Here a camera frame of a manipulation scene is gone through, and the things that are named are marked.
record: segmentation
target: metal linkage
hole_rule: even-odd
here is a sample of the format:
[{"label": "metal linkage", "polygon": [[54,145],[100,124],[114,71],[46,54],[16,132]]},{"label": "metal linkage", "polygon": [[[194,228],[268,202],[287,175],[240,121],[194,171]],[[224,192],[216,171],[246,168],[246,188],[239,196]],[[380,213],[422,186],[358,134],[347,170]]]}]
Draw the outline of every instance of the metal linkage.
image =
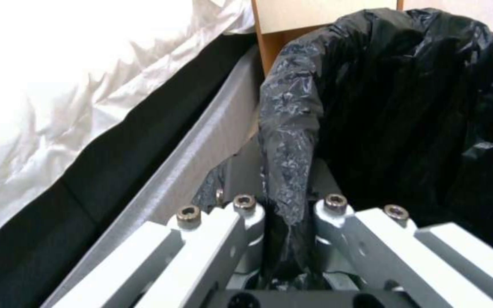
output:
[{"label": "metal linkage", "polygon": [[421,228],[415,237],[493,298],[493,248],[453,223]]},{"label": "metal linkage", "polygon": [[139,308],[199,307],[224,288],[247,248],[244,220],[214,208],[138,302]]},{"label": "metal linkage", "polygon": [[319,201],[315,226],[369,287],[400,285],[420,306],[493,307],[491,298],[380,209],[340,215]]},{"label": "metal linkage", "polygon": [[[315,208],[327,212],[329,215],[342,216],[354,213],[346,197],[331,193],[315,204]],[[348,274],[356,274],[349,261],[326,238],[315,236],[315,249],[321,261],[323,277],[334,290],[358,290]]]},{"label": "metal linkage", "polygon": [[228,289],[242,289],[262,265],[264,247],[264,207],[256,202],[253,195],[237,195],[225,210],[235,211],[245,220],[248,247],[239,261],[235,273],[227,284]]},{"label": "metal linkage", "polygon": [[128,307],[181,247],[179,232],[145,222],[55,307]]}]

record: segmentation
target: crumpled plastic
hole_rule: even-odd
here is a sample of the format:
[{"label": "crumpled plastic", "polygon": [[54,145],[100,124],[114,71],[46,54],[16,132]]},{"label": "crumpled plastic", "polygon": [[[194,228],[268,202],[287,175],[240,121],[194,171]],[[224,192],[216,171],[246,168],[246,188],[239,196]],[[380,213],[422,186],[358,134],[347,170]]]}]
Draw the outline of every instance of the crumpled plastic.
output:
[{"label": "crumpled plastic", "polygon": [[493,33],[435,9],[363,10],[288,43],[260,92],[266,240],[276,288],[312,288],[309,172],[356,210],[405,207],[493,246]]}]

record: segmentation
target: wooden board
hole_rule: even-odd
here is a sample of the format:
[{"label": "wooden board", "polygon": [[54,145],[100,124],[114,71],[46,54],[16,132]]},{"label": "wooden board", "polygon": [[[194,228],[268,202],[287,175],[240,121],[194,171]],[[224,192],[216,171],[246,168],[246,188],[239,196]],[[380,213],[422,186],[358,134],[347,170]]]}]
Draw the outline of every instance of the wooden board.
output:
[{"label": "wooden board", "polygon": [[282,47],[340,16],[368,8],[397,8],[402,0],[252,0],[264,74]]}]

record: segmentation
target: white wall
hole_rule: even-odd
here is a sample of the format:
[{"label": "white wall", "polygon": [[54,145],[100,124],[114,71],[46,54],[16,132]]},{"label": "white wall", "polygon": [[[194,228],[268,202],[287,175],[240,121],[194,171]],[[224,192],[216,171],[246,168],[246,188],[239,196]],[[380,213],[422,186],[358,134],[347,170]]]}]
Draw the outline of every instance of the white wall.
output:
[{"label": "white wall", "polygon": [[493,31],[493,0],[404,0],[403,9],[427,7],[480,20]]}]

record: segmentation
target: screw hole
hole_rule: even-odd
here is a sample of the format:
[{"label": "screw hole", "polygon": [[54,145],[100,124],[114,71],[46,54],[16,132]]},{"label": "screw hole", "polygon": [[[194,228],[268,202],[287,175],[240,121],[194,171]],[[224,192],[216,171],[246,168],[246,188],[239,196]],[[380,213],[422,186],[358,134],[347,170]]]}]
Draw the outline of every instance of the screw hole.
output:
[{"label": "screw hole", "polygon": [[229,300],[228,308],[260,308],[260,302],[250,293],[237,293]]},{"label": "screw hole", "polygon": [[329,199],[332,202],[336,202],[336,203],[343,203],[344,202],[344,198],[341,197],[340,195],[331,195],[331,197]]},{"label": "screw hole", "polygon": [[195,209],[193,207],[186,207],[182,209],[183,215],[193,214],[195,213]]},{"label": "screw hole", "polygon": [[366,244],[364,242],[359,242],[359,253],[363,257],[366,257],[368,250],[366,249]]},{"label": "screw hole", "polygon": [[250,197],[246,197],[246,196],[239,197],[237,201],[239,201],[239,203],[250,203]]}]

